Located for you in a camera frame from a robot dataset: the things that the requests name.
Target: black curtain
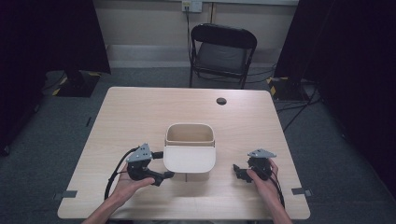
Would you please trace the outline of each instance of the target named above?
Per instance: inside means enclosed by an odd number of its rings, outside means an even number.
[[[92,0],[0,3],[0,147],[41,97],[51,70],[110,74]]]
[[[276,75],[319,83],[347,138],[396,198],[396,4],[300,0]]]

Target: chair backrest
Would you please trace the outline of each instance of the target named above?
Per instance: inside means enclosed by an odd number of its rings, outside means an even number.
[[[257,39],[251,32],[213,23],[203,23],[192,28],[191,41],[192,43],[199,41],[239,49],[253,49],[253,51],[257,46]]]

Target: finger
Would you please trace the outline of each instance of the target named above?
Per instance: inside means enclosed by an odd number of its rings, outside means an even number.
[[[248,174],[248,176],[250,176],[250,178],[252,178],[253,179],[253,181],[255,182],[255,183],[258,183],[261,179],[259,178],[259,176],[256,174],[256,172],[254,172],[254,171],[252,171],[252,170],[250,170],[250,169],[247,169],[247,174]]]
[[[277,171],[279,170],[279,168],[277,168],[277,165],[275,164],[275,162],[269,158],[268,161],[270,162],[270,166],[272,167],[272,171],[274,172],[275,175],[277,175]]]
[[[125,162],[125,165],[124,165],[124,167],[122,168],[122,172],[126,172],[127,171],[127,168],[128,168],[128,163],[127,162]]]
[[[147,177],[147,178],[144,178],[142,180],[134,182],[134,184],[140,189],[140,188],[143,188],[145,186],[154,184],[154,182],[155,182],[154,178]]]

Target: electrical outlet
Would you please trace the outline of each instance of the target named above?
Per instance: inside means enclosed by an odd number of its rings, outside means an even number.
[[[192,9],[192,12],[202,12],[202,2],[201,1],[192,1],[191,9]]]
[[[186,8],[188,8],[188,11],[192,12],[191,5],[191,1],[181,1],[181,11],[187,11]]]

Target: black folding chair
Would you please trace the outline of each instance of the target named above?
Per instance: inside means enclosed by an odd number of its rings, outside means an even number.
[[[256,37],[245,29],[213,23],[195,26],[191,30],[190,87],[192,74],[199,77],[201,72],[238,78],[244,89],[256,46]]]

